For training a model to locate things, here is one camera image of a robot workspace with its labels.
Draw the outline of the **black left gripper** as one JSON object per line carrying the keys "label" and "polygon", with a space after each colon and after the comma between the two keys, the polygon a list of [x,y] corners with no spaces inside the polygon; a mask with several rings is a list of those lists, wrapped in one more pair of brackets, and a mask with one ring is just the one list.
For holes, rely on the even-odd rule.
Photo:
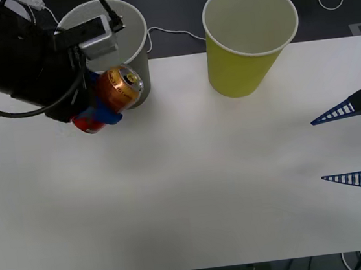
{"label": "black left gripper", "polygon": [[[12,97],[40,107],[53,104],[76,80],[81,55],[82,52],[77,47],[51,53],[44,60],[40,73],[33,79],[20,84],[13,90]],[[95,84],[100,74],[88,71],[88,77],[90,83]],[[88,107],[88,104],[87,94],[80,86],[74,89],[64,101],[44,114],[50,119],[63,123],[70,122],[76,116],[73,118],[73,124],[78,129],[99,128],[107,124],[115,125],[122,119],[122,114],[112,111],[100,98],[96,98],[95,106]]]}

